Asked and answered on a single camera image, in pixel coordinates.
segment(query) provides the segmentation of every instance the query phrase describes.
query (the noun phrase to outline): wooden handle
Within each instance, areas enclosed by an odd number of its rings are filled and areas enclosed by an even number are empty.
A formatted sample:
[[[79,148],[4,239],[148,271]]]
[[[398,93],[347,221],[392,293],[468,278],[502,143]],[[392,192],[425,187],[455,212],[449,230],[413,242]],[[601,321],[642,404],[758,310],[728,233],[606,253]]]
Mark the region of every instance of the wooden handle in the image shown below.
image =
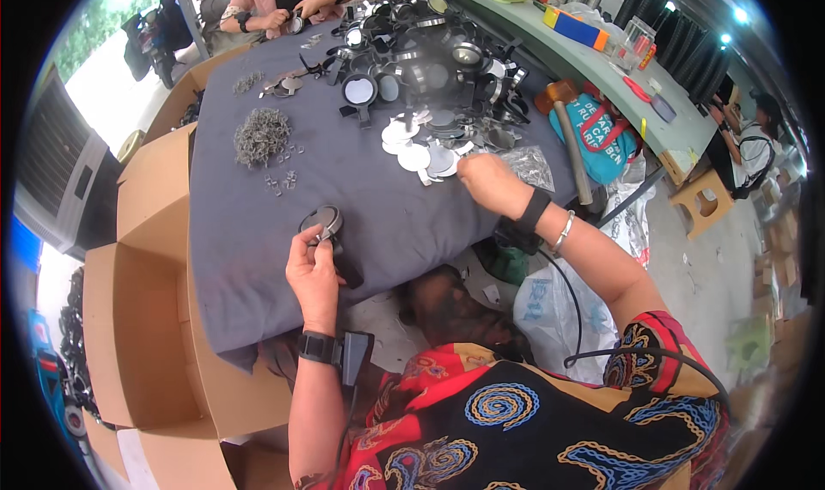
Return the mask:
[[[593,204],[593,194],[590,191],[590,181],[587,178],[587,170],[584,169],[582,151],[578,149],[578,141],[576,141],[576,133],[573,132],[572,129],[570,115],[567,114],[567,108],[564,106],[564,102],[556,100],[553,102],[553,108],[556,110],[556,116],[559,118],[559,126],[562,127],[564,143],[568,147],[570,163],[572,164],[572,175],[576,180],[578,201],[583,206]]]

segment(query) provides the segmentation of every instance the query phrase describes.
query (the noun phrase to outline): table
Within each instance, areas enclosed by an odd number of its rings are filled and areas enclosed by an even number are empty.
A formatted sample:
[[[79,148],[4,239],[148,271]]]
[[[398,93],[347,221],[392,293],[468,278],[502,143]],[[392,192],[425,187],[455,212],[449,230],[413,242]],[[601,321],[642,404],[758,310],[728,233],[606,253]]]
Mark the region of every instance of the table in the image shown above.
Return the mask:
[[[671,123],[666,123],[649,103],[634,95],[609,65],[606,55],[552,30],[542,22],[542,11],[531,2],[468,1],[476,3],[473,11],[503,18],[497,24],[509,29],[513,36],[521,37],[525,46],[559,75],[590,80],[637,130],[644,117],[647,120],[645,142],[662,160],[674,182],[684,181],[710,143],[717,125],[711,116],[699,114],[688,99],[686,89],[676,83],[655,59],[644,71],[635,70],[630,77],[648,93],[653,93],[648,79],[655,79],[662,85],[662,96],[676,111],[676,118]]]
[[[280,37],[215,68],[206,86],[197,126],[190,180],[191,270],[206,336],[223,359],[251,370],[255,343],[298,327],[298,302],[284,278],[290,240],[315,208],[334,204],[344,217],[342,244],[360,266],[364,285],[343,288],[342,308],[415,278],[455,258],[470,244],[489,237],[498,219],[473,202],[456,177],[422,186],[415,173],[398,166],[381,149],[388,118],[402,111],[374,105],[374,126],[361,131],[354,116],[343,118],[341,86],[304,77],[294,97],[258,99],[261,83],[238,97],[232,86],[243,75],[267,78],[325,58],[342,40],[331,37],[336,22]],[[315,47],[299,46],[324,33]],[[547,80],[531,73],[522,83],[532,100]],[[305,147],[285,166],[271,159],[268,169],[249,170],[234,162],[232,137],[256,107],[281,109],[294,131],[290,140]],[[553,171],[556,200],[576,194],[566,148],[545,116],[533,109],[521,130],[523,145],[540,145]],[[295,170],[294,190],[275,196],[265,176],[283,181]]]

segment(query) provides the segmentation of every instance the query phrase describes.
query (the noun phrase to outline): air cooler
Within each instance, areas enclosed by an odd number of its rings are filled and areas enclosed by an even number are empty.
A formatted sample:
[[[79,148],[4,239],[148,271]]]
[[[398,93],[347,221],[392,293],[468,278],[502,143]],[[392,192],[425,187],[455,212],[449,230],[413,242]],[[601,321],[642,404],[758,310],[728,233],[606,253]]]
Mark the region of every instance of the air cooler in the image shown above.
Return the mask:
[[[30,110],[17,154],[14,215],[59,252],[83,260],[88,249],[116,240],[123,167],[77,111],[54,66]]]

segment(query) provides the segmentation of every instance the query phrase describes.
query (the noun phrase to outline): gray tablecloth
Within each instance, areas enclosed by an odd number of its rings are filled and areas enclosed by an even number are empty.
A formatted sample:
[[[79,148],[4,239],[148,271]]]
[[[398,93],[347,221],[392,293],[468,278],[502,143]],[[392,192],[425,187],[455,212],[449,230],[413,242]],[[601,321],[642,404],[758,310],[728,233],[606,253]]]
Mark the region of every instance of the gray tablecloth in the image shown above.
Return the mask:
[[[343,118],[341,86],[303,78],[294,96],[258,99],[261,83],[239,97],[238,78],[256,70],[267,78],[309,62],[341,40],[329,32],[334,22],[308,27],[297,36],[266,42],[216,68],[201,107],[191,166],[191,269],[206,336],[223,359],[250,371],[255,344],[302,323],[298,301],[284,278],[290,239],[313,209],[333,204],[344,217],[342,244],[364,276],[358,289],[341,290],[342,308],[415,278],[448,262],[472,243],[490,236],[497,216],[473,202],[456,177],[425,187],[381,149],[380,134],[396,109],[372,110],[374,126],[359,129],[356,117]],[[324,33],[312,49],[310,36]],[[547,83],[531,75],[526,96]],[[281,109],[303,145],[285,165],[248,169],[234,161],[232,137],[258,107]],[[531,111],[522,145],[541,145],[553,171],[556,200],[575,194],[569,159],[544,116]],[[287,170],[298,180],[275,196],[265,175],[283,181]]]

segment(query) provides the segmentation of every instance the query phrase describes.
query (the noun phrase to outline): red scissors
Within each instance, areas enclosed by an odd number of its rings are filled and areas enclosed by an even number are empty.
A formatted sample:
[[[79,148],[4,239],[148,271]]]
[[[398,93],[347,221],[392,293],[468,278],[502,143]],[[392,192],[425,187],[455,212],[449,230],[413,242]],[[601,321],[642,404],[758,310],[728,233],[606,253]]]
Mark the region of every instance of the red scissors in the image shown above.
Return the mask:
[[[653,100],[649,94],[645,93],[642,86],[638,85],[631,77],[624,77],[624,83],[630,86],[630,90],[639,97],[642,102],[651,103]]]

